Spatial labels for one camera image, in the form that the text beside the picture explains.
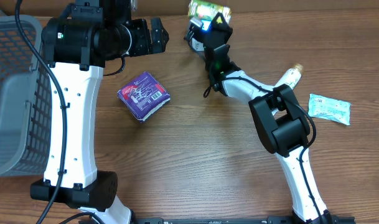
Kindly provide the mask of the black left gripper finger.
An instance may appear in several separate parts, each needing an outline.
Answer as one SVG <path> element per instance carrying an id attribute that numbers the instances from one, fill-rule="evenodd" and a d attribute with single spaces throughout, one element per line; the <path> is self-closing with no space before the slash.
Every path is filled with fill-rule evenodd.
<path id="1" fill-rule="evenodd" d="M 168 42 L 169 34 L 162 25 L 160 17 L 153 17 L 151 19 L 151 35 L 153 42 Z"/>
<path id="2" fill-rule="evenodd" d="M 155 40 L 152 43 L 152 53 L 153 54 L 160 54 L 160 53 L 165 52 L 167 43 L 168 43 L 168 41 L 166 41 L 166 40 L 158 40 L 158 41 Z"/>

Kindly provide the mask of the green tea drink carton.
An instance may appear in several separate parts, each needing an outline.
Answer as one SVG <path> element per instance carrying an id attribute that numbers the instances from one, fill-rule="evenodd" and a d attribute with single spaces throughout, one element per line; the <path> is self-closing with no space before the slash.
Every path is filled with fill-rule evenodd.
<path id="1" fill-rule="evenodd" d="M 191 0 L 189 2 L 187 15 L 189 17 L 198 17 L 199 19 L 212 21 L 218 13 L 222 13 L 227 23 L 230 22 L 232 10 L 229 7 L 201 0 Z"/>

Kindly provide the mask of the purple Carefree pad pack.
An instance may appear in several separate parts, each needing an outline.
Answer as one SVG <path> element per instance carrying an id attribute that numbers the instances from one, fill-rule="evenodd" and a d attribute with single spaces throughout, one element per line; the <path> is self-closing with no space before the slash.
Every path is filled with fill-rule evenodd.
<path id="1" fill-rule="evenodd" d="M 167 90 L 149 72 L 126 84 L 117 96 L 142 123 L 171 100 Z"/>

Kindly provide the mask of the white tube gold cap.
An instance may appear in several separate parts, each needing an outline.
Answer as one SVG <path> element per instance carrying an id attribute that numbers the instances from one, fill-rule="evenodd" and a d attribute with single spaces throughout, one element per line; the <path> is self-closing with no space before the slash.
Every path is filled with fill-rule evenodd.
<path id="1" fill-rule="evenodd" d="M 292 90 L 299 83 L 302 73 L 304 71 L 304 67 L 296 63 L 290 69 L 288 69 L 284 75 L 279 79 L 279 81 L 275 84 L 275 87 L 281 86 L 283 84 L 288 85 Z"/>

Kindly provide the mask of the teal tissue packet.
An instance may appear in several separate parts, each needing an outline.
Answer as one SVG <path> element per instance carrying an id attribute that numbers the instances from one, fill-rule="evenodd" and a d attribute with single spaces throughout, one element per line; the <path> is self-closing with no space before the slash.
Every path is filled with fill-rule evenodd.
<path id="1" fill-rule="evenodd" d="M 350 125 L 351 103 L 349 102 L 311 93 L 308 107 L 308 115 L 313 118 L 335 121 L 346 126 Z"/>

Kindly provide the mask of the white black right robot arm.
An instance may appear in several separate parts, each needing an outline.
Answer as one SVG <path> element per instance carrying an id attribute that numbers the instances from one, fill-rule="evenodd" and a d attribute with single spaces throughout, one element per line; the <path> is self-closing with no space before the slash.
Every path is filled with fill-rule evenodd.
<path id="1" fill-rule="evenodd" d="M 248 104 L 262 145 L 278 158 L 283 168 L 291 192 L 295 223 L 332 223 L 309 161 L 316 126 L 293 92 L 303 66 L 297 63 L 277 84 L 264 85 L 230 60 L 227 42 L 232 32 L 219 12 L 204 35 L 205 64 L 210 79 L 204 96 L 214 90 Z"/>

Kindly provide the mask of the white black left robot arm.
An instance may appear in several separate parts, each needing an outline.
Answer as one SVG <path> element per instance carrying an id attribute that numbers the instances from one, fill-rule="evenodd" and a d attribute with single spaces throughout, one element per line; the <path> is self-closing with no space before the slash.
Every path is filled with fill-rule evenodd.
<path id="1" fill-rule="evenodd" d="M 76 1 L 48 21 L 41 38 L 37 58 L 52 80 L 50 147 L 30 196 L 66 204 L 93 223 L 134 223 L 116 194 L 117 174 L 96 167 L 96 101 L 107 61 L 165 51 L 161 19 L 132 19 L 130 1 Z"/>

